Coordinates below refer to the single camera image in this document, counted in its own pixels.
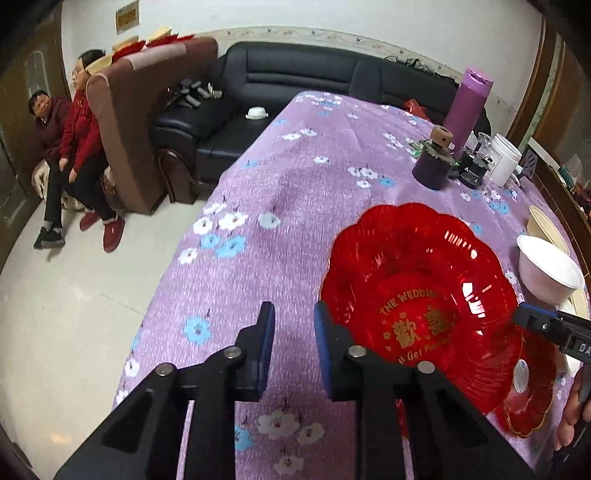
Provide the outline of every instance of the hand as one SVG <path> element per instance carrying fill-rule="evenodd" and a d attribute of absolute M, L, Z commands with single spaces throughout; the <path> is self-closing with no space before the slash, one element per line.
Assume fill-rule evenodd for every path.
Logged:
<path fill-rule="evenodd" d="M 585 421 L 591 421 L 591 402 L 588 402 L 585 410 L 579 403 L 579 390 L 583 386 L 583 369 L 579 369 L 574 378 L 573 386 L 570 389 L 569 399 L 566 401 L 562 419 L 556 429 L 554 439 L 554 450 L 560 450 L 571 444 L 574 439 L 574 425 L 583 417 Z"/>

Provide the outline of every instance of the black pants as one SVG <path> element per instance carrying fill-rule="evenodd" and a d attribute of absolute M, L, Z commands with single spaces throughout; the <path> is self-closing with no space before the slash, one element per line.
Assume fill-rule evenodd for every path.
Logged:
<path fill-rule="evenodd" d="M 70 171 L 74 161 L 70 160 L 64 171 L 60 171 L 57 163 L 49 167 L 49 181 L 45 205 L 45 220 L 52 222 L 54 227 L 61 228 L 61 193 L 68 192 L 90 210 L 94 210 L 103 220 L 115 218 L 113 211 L 100 187 L 100 178 L 109 163 L 104 153 L 86 160 L 78 171 L 74 183 L 70 183 Z"/>

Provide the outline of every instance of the white floor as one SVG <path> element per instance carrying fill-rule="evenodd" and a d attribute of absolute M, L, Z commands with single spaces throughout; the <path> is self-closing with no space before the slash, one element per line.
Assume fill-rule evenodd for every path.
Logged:
<path fill-rule="evenodd" d="M 119 248 L 69 220 L 66 246 L 35 251 L 43 204 L 0 274 L 0 421 L 50 480 L 109 413 L 131 341 L 203 202 L 129 214 Z"/>

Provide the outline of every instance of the metal screw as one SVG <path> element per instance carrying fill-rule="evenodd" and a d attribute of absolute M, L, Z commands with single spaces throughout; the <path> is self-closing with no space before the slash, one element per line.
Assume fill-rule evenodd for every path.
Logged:
<path fill-rule="evenodd" d="M 174 365 L 169 364 L 168 362 L 160 364 L 156 367 L 156 373 L 161 377 L 166 377 L 166 375 L 171 374 L 174 370 Z"/>
<path fill-rule="evenodd" d="M 426 375 L 432 374 L 435 371 L 435 365 L 433 365 L 432 362 L 427 362 L 426 360 L 419 362 L 417 368 L 418 371 Z"/>
<path fill-rule="evenodd" d="M 349 355 L 353 358 L 359 358 L 360 356 L 365 356 L 368 351 L 362 347 L 361 345 L 351 345 L 349 347 Z"/>
<path fill-rule="evenodd" d="M 223 356 L 226 358 L 237 358 L 242 355 L 242 350 L 239 346 L 232 345 L 224 349 Z"/>

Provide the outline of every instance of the person in maroon jacket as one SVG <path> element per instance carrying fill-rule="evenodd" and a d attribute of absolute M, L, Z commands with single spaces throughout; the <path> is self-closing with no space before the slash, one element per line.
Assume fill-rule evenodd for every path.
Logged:
<path fill-rule="evenodd" d="M 59 180 L 56 180 L 56 173 L 59 172 L 61 136 L 64 133 L 64 124 L 71 104 L 67 98 L 50 97 L 45 90 L 37 90 L 33 93 L 28 103 L 29 111 L 35 115 L 33 135 L 35 156 L 38 161 L 45 160 L 50 169 L 45 231 L 52 228 L 61 229 L 61 215 L 59 217 L 53 215 L 56 202 L 57 208 L 61 209 L 61 186 Z M 33 248 L 42 248 L 41 237 L 44 229 L 41 229 Z"/>
<path fill-rule="evenodd" d="M 102 50 L 89 50 L 84 52 L 76 62 L 72 74 L 76 95 L 64 123 L 60 144 L 61 158 L 55 173 L 58 181 L 54 184 L 61 185 L 66 192 L 80 200 L 86 207 L 86 214 L 80 220 L 80 230 L 89 229 L 99 219 L 103 221 L 105 227 L 103 248 L 105 252 L 112 252 L 119 245 L 125 221 L 111 208 L 100 185 L 100 179 L 109 163 L 100 140 L 99 123 L 90 110 L 86 98 L 86 84 L 90 78 L 86 68 L 104 55 L 105 52 Z M 49 191 L 47 196 L 47 208 L 49 208 Z M 52 202 L 50 215 L 47 214 L 47 208 L 46 221 L 52 224 L 49 230 L 48 225 L 44 226 L 45 231 L 42 229 L 41 246 L 43 248 L 62 247 L 66 242 L 59 228 L 61 204 Z"/>

